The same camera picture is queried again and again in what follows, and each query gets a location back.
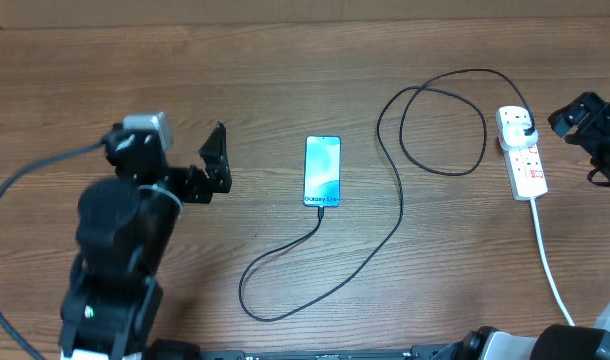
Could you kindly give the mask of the blue Galaxy smartphone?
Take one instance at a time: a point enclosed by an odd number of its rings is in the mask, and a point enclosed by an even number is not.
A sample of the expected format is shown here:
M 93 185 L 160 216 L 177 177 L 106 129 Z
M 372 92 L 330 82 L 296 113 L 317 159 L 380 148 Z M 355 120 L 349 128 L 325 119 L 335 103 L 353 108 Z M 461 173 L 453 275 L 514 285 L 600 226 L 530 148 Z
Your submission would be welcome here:
M 341 201 L 341 139 L 306 138 L 303 203 L 308 207 L 338 207 Z

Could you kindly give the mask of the white power strip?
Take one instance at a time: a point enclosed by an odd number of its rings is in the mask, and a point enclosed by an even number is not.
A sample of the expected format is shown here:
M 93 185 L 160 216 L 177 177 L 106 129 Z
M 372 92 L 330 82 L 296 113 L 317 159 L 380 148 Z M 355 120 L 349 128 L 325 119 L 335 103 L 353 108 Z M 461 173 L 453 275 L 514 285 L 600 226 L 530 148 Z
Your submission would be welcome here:
M 498 138 L 502 123 L 523 125 L 525 131 L 531 128 L 531 118 L 528 111 L 519 106 L 499 108 L 496 112 L 496 122 Z M 515 200 L 530 201 L 548 192 L 544 169 L 536 144 L 518 151 L 503 150 L 503 154 Z

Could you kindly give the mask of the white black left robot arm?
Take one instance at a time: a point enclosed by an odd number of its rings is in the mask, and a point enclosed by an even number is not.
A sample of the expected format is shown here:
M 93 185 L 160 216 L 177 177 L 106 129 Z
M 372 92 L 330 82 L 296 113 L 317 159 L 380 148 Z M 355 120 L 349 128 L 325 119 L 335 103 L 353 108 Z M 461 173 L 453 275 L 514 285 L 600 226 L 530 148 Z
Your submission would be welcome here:
M 64 359 L 145 352 L 163 295 L 156 274 L 184 205 L 208 204 L 232 185 L 222 123 L 199 150 L 202 169 L 170 166 L 154 129 L 116 125 L 100 144 L 115 174 L 78 201 L 80 251 L 61 306 Z

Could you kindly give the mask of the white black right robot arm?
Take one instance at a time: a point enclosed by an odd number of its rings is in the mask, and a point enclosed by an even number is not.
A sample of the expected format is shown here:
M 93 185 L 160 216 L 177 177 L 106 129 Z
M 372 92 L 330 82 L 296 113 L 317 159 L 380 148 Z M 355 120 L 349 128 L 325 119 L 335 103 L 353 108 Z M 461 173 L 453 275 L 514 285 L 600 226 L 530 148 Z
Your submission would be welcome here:
M 610 359 L 610 302 L 591 328 L 577 326 L 556 287 L 549 267 L 538 214 L 537 198 L 547 193 L 547 184 L 536 143 L 520 142 L 515 131 L 522 125 L 510 117 L 525 115 L 520 107 L 506 106 L 497 112 L 499 142 L 513 197 L 531 208 L 541 263 L 566 324 L 546 328 L 538 337 L 523 337 L 494 327 L 481 327 L 457 343 L 445 346 L 435 359 Z M 552 130 L 568 144 L 578 145 L 590 155 L 593 169 L 587 180 L 610 188 L 610 102 L 594 92 L 584 92 L 569 105 L 548 117 Z

